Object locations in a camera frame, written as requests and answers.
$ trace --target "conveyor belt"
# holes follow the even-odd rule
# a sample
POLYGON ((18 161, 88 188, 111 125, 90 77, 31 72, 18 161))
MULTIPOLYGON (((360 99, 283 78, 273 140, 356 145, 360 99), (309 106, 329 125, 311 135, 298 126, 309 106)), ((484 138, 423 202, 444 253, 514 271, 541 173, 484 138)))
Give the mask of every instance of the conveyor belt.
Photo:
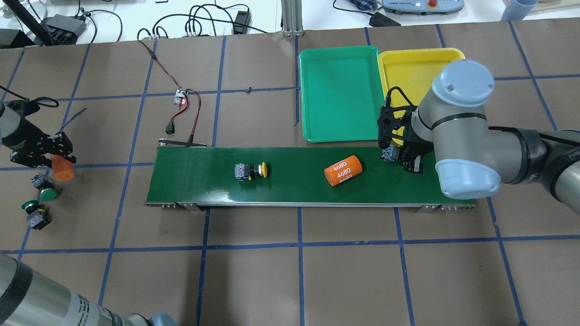
POLYGON ((472 207, 473 201, 445 197, 439 188, 434 157, 425 173, 411 174, 379 159, 374 147, 211 148, 161 147, 157 151, 147 205, 165 206, 331 206, 331 207, 472 207), (355 155, 363 172, 331 187, 324 168, 355 155), (241 182, 237 163, 269 166, 268 178, 241 182))

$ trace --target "orange battery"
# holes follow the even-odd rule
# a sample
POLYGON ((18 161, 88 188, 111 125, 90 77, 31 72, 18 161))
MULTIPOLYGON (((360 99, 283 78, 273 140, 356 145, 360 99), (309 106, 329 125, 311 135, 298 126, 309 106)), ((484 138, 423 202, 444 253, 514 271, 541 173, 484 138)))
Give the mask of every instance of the orange battery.
POLYGON ((334 187, 361 173, 362 169, 361 162, 352 155, 324 169, 324 175, 327 177, 328 183, 334 187))

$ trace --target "red and black wire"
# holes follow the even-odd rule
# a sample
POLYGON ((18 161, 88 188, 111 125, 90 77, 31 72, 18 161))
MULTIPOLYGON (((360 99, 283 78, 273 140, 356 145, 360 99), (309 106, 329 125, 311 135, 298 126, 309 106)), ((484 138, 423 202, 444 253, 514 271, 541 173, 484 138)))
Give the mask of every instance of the red and black wire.
MULTIPOLYGON (((175 83, 175 85, 179 88, 179 89, 183 89, 181 84, 179 84, 177 82, 177 80, 175 80, 175 78, 169 73, 169 71, 167 71, 167 69, 165 69, 165 67, 163 66, 163 64, 161 64, 161 62, 157 59, 157 56, 155 55, 155 53, 153 52, 153 50, 151 50, 145 43, 143 43, 141 40, 138 40, 139 43, 141 43, 148 51, 149 55, 151 56, 151 58, 153 58, 153 60, 159 65, 159 67, 161 68, 161 70, 163 70, 163 72, 165 74, 167 74, 167 76, 169 76, 171 78, 171 80, 175 83)), ((201 97, 200 94, 198 92, 196 92, 194 89, 191 88, 186 88, 185 91, 181 91, 182 95, 183 95, 183 99, 185 101, 185 103, 179 103, 179 108, 180 110, 175 113, 173 116, 171 116, 171 119, 169 120, 169 124, 166 128, 166 132, 168 134, 174 133, 175 132, 175 118, 184 113, 185 111, 187 111, 187 109, 189 108, 189 96, 188 93, 194 93, 195 96, 197 97, 197 113, 195 115, 195 121, 193 122, 193 128, 191 129, 191 133, 189 136, 189 139, 187 142, 191 143, 193 142, 193 137, 195 135, 195 129, 197 127, 197 121, 199 120, 200 117, 200 112, 201 112, 201 97)))

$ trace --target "checkered cloth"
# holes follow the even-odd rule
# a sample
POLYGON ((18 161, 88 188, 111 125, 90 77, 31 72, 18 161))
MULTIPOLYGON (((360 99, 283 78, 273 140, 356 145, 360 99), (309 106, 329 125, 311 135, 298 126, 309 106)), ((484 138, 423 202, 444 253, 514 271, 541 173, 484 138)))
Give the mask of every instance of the checkered cloth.
POLYGON ((376 0, 349 0, 359 10, 376 10, 378 7, 376 0))

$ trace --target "white table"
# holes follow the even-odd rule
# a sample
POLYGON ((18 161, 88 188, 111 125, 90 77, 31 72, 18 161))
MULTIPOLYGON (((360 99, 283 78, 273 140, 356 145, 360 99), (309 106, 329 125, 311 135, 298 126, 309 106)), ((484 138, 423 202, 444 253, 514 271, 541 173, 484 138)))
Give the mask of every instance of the white table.
MULTIPOLYGON (((32 4, 37 9, 39 15, 45 14, 44 6, 34 0, 32 4)), ((151 29, 153 24, 164 15, 172 13, 188 13, 190 6, 194 4, 211 3, 210 0, 186 1, 169 0, 167 3, 155 3, 154 0, 113 0, 103 2, 100 0, 82 0, 81 5, 85 10, 105 9, 121 16, 123 19, 122 41, 136 39, 137 31, 146 27, 151 29)), ((229 6, 236 3, 247 4, 251 9, 252 26, 267 32, 280 31, 281 21, 281 0, 218 0, 220 6, 229 6)), ((348 9, 355 9, 346 0, 338 0, 337 6, 348 9)), ((58 13, 65 16, 73 16, 77 12, 78 3, 76 0, 46 0, 48 16, 58 13)), ((235 18, 235 14, 243 7, 229 9, 230 14, 235 18)), ((503 0, 465 0, 465 7, 458 13, 451 15, 386 15, 402 25, 421 24, 452 24, 470 23, 480 21, 498 21, 502 16, 505 4, 503 0)), ((216 19, 228 20, 229 18, 216 8, 209 8, 216 19)), ((332 0, 302 0, 303 26, 305 30, 330 30, 343 28, 358 28, 368 26, 368 15, 349 13, 336 10, 332 7, 332 0)), ((580 17, 580 6, 571 6, 561 9, 532 12, 525 19, 548 19, 580 17)), ((111 42, 117 39, 119 33, 119 22, 117 18, 108 13, 95 13, 93 19, 99 29, 95 42, 111 42)), ((186 17, 171 17, 165 19, 161 26, 167 30, 169 37, 177 38, 185 36, 184 24, 186 17)), ((203 22, 204 34, 213 30, 208 21, 203 22)), ((5 19, 0 17, 0 28, 20 28, 16 19, 5 19)), ((231 24, 216 23, 218 35, 231 34, 231 24)), ((93 37, 93 26, 88 21, 87 30, 81 35, 78 43, 88 43, 93 37)))

